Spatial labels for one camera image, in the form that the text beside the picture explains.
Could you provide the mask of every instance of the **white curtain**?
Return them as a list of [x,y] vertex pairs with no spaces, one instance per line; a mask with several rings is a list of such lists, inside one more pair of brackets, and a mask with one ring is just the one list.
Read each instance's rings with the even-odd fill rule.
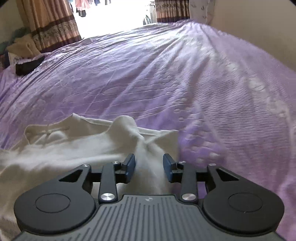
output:
[[190,19],[210,24],[214,16],[215,0],[189,0]]

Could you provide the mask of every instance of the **silver screw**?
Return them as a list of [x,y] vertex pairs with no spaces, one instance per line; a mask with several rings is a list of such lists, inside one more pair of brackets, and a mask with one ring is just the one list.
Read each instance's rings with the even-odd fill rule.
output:
[[193,201],[196,199],[196,196],[193,193],[185,193],[182,195],[182,199],[185,201]]
[[103,193],[101,195],[101,199],[104,201],[111,201],[115,198],[115,195],[113,193]]

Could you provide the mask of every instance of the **white cloth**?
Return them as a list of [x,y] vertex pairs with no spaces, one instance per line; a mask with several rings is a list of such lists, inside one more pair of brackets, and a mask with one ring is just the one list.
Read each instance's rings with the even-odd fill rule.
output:
[[[168,194],[171,186],[163,170],[163,154],[178,157],[178,132],[137,127],[134,119],[120,116],[114,122],[72,114],[49,126],[28,126],[23,139],[0,153],[0,238],[11,240],[20,231],[13,213],[19,195],[82,164],[92,168],[136,157],[129,184],[117,184],[122,194]],[[97,197],[96,183],[92,195]]]
[[189,0],[190,19],[210,24],[214,16],[215,0]]

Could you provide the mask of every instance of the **wall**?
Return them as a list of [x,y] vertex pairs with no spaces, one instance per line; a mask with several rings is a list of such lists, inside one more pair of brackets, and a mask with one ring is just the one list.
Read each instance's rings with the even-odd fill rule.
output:
[[216,0],[211,25],[296,70],[296,6],[290,0]]
[[16,0],[8,0],[0,8],[0,43],[9,40],[12,33],[23,26]]

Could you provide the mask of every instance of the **purple blanket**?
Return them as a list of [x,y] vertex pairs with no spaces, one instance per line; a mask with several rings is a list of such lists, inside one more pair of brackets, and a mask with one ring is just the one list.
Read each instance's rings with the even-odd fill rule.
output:
[[2,148],[73,112],[176,129],[181,160],[216,162],[277,193],[278,232],[296,240],[296,73],[263,50],[183,21],[85,39],[0,80]]

